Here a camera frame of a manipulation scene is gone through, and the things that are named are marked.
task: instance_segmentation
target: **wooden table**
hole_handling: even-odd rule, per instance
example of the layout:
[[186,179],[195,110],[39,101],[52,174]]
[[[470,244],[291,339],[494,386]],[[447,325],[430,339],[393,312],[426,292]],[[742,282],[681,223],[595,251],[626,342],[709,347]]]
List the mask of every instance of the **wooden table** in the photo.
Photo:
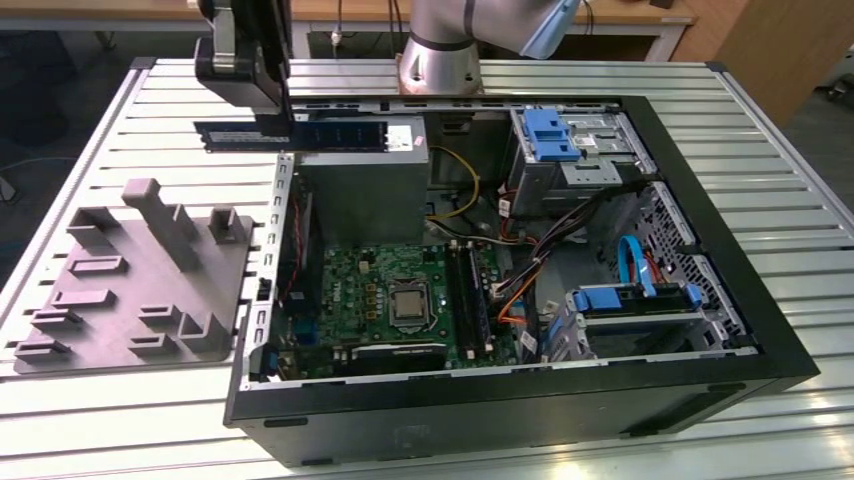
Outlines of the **wooden table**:
[[[411,0],[399,0],[405,22]],[[346,31],[389,29],[387,0],[344,0]],[[682,0],[665,10],[646,0],[591,0],[597,35],[653,36],[647,61],[667,61],[687,25],[697,16]],[[308,58],[307,34],[331,31],[338,0],[292,0],[295,56]],[[579,9],[569,33],[585,31],[586,10]],[[186,0],[0,0],[0,30],[206,31],[207,23]]]

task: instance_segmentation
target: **green circuit board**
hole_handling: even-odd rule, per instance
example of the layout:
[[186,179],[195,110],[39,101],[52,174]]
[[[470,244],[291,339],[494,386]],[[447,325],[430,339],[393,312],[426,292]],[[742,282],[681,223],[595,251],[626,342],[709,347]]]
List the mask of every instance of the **green circuit board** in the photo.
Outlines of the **green circuit board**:
[[[498,280],[499,270],[491,246],[478,250],[477,260],[485,283]],[[509,331],[493,332],[497,337],[491,355],[474,360],[461,358],[445,277],[442,245],[327,249],[318,346],[395,341],[443,343],[449,346],[446,369],[514,365],[517,355]],[[391,292],[401,285],[419,285],[427,291],[430,324],[413,332],[391,324]],[[300,364],[307,378],[332,375],[326,360],[315,362],[308,355]]]

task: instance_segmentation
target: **yellow wire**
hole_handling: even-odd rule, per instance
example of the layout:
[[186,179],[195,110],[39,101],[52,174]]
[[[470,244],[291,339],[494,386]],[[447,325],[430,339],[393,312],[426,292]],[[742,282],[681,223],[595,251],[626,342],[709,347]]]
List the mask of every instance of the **yellow wire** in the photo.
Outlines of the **yellow wire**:
[[481,177],[478,177],[478,172],[475,172],[475,169],[471,168],[471,164],[466,161],[466,159],[457,152],[454,152],[453,150],[450,150],[450,149],[447,149],[445,147],[441,147],[438,145],[433,146],[430,148],[434,149],[434,150],[442,150],[449,155],[451,155],[457,159],[457,161],[463,164],[463,167],[466,167],[466,170],[469,170],[469,173],[471,173],[471,178],[473,178],[473,180],[475,182],[474,192],[471,192],[471,199],[469,200],[469,203],[466,205],[463,205],[461,208],[458,208],[453,212],[439,213],[437,215],[427,215],[427,218],[430,220],[441,220],[443,218],[455,217],[457,215],[459,215],[461,213],[463,213],[466,210],[469,210],[473,207],[473,205],[478,201],[478,197],[481,196]]

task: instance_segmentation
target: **cpu socket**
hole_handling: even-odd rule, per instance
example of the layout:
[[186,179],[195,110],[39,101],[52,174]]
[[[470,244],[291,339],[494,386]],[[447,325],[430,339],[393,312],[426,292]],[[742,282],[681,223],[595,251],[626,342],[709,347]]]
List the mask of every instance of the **cpu socket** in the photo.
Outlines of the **cpu socket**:
[[389,286],[389,324],[405,333],[418,332],[430,323],[429,288],[423,282]]

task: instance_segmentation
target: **white label sticker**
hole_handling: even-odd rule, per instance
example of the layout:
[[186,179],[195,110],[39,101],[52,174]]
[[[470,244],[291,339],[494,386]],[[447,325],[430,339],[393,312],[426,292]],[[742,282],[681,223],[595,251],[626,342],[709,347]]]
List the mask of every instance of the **white label sticker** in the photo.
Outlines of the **white label sticker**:
[[415,149],[413,128],[409,125],[389,125],[386,140],[390,152],[411,152]]
[[498,214],[505,217],[505,218],[510,218],[510,206],[513,204],[510,203],[510,200],[505,200],[503,198],[498,201]]
[[597,141],[589,135],[579,135],[575,137],[575,145],[581,145],[582,147],[595,147]]
[[531,351],[531,353],[537,353],[537,340],[527,331],[522,333],[521,342],[522,345],[525,345],[525,348]]

